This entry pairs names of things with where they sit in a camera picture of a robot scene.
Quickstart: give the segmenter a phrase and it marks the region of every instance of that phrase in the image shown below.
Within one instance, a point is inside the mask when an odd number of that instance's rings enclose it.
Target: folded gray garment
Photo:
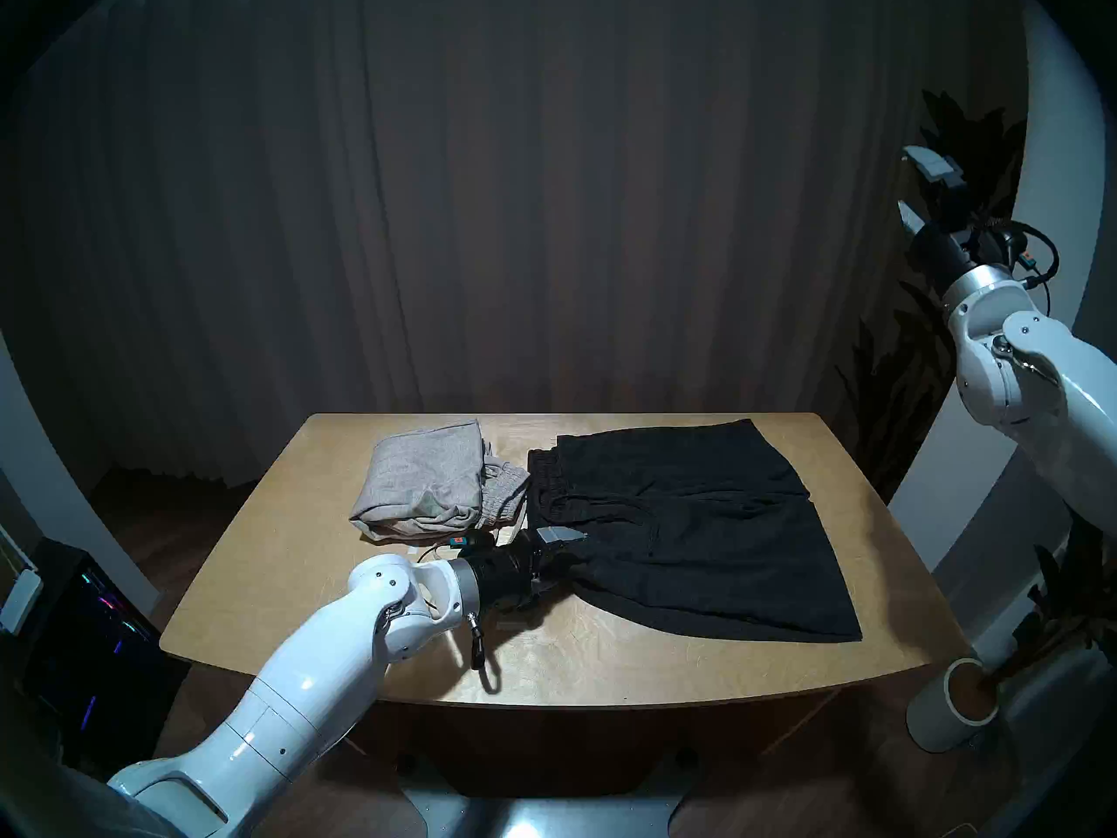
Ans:
[[[478,528],[515,522],[527,494],[527,472],[493,456],[485,445],[485,483],[481,484],[481,517]]]
[[[513,521],[527,472],[487,453],[476,420],[384,438],[350,522],[373,540],[399,540]]]

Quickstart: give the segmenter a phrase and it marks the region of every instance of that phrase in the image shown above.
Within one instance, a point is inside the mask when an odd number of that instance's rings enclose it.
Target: white wall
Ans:
[[[159,591],[121,549],[58,458],[23,392],[2,335],[0,470],[44,536],[88,552],[136,609],[151,613]]]

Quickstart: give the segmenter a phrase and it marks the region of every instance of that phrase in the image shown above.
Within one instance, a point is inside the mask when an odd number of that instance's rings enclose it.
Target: black cable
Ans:
[[[1012,273],[1012,270],[1013,270],[1013,268],[1015,267],[1016,264],[1020,264],[1020,266],[1023,267],[1024,269],[1027,269],[1029,273],[1035,273],[1035,261],[1034,260],[1029,260],[1028,258],[1024,258],[1024,257],[1018,257],[1015,259],[1015,261],[1013,263],[1013,266],[1009,267],[1009,273]],[[1029,278],[1039,279],[1039,277],[1040,277],[1040,274],[1037,273],[1034,276],[1028,276],[1028,277],[1024,277],[1022,279],[1016,279],[1016,282],[1019,282],[1021,285],[1023,285],[1025,282],[1028,282]],[[1043,293],[1047,295],[1047,302],[1048,302],[1047,311],[1043,314],[1047,315],[1048,317],[1050,317],[1051,316],[1051,288],[1049,288],[1047,286],[1047,282],[1040,282],[1040,284],[1043,286]]]
[[[1010,221],[1006,226],[1010,230],[1019,230],[1022,234],[1028,234],[1029,236],[1037,237],[1040,242],[1044,244],[1049,249],[1051,249],[1051,266],[1047,268],[1046,273],[1040,273],[1035,276],[1029,276],[1023,279],[1021,284],[1024,286],[1025,291],[1031,291],[1038,285],[1046,285],[1054,274],[1059,272],[1059,249],[1054,247],[1054,244],[1048,238],[1046,234],[1041,230],[1037,230],[1031,225],[1024,225],[1020,221]]]

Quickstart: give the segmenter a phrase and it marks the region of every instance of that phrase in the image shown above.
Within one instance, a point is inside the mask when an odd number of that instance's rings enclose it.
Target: fabric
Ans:
[[[861,638],[806,488],[752,421],[561,436],[527,461],[528,524],[588,535],[556,564],[590,603],[696,637]]]
[[[527,472],[491,455],[476,420],[382,439],[350,522],[373,540],[435,537],[513,522]]]
[[[527,492],[528,474],[512,463],[493,456],[485,445],[485,482],[481,484],[481,515],[478,528],[491,528],[516,521]]]
[[[830,420],[971,10],[105,0],[0,133],[12,358],[106,460],[230,485],[319,411]]]

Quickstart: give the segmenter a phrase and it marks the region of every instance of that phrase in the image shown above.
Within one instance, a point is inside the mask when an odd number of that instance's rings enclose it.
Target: white pot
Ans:
[[[908,703],[908,733],[924,751],[936,754],[949,751],[996,717],[999,706],[994,706],[981,721],[971,721],[951,702],[951,676],[964,664],[982,666],[974,658],[958,658]]]

